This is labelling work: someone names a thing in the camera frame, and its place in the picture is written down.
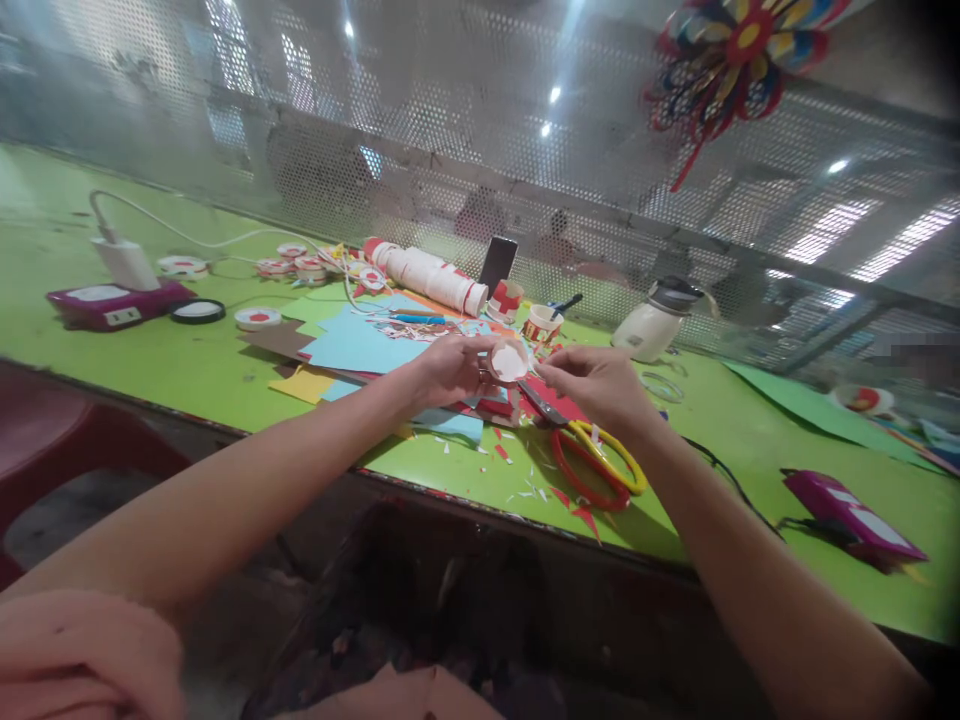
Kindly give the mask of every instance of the yellow scissors handle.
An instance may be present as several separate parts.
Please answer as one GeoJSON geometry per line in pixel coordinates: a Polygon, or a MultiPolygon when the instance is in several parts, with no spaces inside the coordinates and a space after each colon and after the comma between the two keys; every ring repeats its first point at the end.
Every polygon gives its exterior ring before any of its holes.
{"type": "Polygon", "coordinates": [[[630,468],[630,472],[633,475],[632,478],[625,477],[623,473],[621,473],[606,458],[606,456],[600,452],[597,446],[593,444],[593,440],[590,437],[591,433],[593,432],[593,425],[585,423],[582,420],[571,420],[569,423],[567,423],[567,429],[580,439],[580,442],[587,447],[587,449],[590,451],[590,454],[593,455],[599,462],[603,463],[603,466],[607,468],[610,474],[619,482],[623,483],[627,490],[632,492],[634,495],[639,495],[647,489],[647,476],[643,474],[643,470],[641,470],[640,466],[637,465],[637,461],[633,459],[633,455],[627,452],[627,449],[621,445],[620,441],[613,437],[613,435],[606,432],[602,428],[600,429],[600,437],[603,438],[603,441],[608,447],[613,448],[617,455],[623,458],[624,462],[627,464],[627,467],[630,468]]]}

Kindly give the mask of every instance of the blue pen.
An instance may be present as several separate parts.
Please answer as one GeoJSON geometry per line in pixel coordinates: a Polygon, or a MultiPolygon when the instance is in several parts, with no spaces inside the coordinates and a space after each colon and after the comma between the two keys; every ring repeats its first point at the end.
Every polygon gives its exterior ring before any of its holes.
{"type": "Polygon", "coordinates": [[[446,318],[424,317],[423,315],[394,315],[394,320],[400,322],[415,322],[423,325],[446,325],[446,318]]]}

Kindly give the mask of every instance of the white kettle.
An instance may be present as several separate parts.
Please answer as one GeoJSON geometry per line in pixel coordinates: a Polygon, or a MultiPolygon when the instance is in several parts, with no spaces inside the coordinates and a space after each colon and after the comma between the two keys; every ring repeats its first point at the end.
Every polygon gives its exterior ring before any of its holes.
{"type": "Polygon", "coordinates": [[[693,304],[704,296],[676,275],[657,280],[647,302],[627,315],[613,333],[614,347],[626,348],[639,362],[652,363],[670,347],[693,304]]]}

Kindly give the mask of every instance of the hand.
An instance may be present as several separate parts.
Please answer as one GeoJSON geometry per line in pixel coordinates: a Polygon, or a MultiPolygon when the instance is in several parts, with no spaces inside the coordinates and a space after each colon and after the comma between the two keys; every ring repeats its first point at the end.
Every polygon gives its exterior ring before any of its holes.
{"type": "Polygon", "coordinates": [[[452,405],[468,397],[496,395],[496,385],[480,372],[477,354],[490,352],[498,339],[498,335],[446,335],[400,370],[405,381],[413,383],[417,402],[424,409],[452,405]]]}
{"type": "Polygon", "coordinates": [[[660,419],[624,350],[574,345],[535,369],[547,385],[573,398],[592,422],[614,436],[642,431],[652,418],[660,419]]]}

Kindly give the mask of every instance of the white charging adapter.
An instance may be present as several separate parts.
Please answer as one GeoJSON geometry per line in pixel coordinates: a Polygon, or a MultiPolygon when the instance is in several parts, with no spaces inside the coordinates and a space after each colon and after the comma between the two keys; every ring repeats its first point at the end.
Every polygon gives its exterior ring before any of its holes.
{"type": "Polygon", "coordinates": [[[115,236],[109,239],[93,238],[91,242],[114,283],[127,290],[140,292],[160,289],[160,281],[147,259],[147,254],[135,242],[115,236]]]}

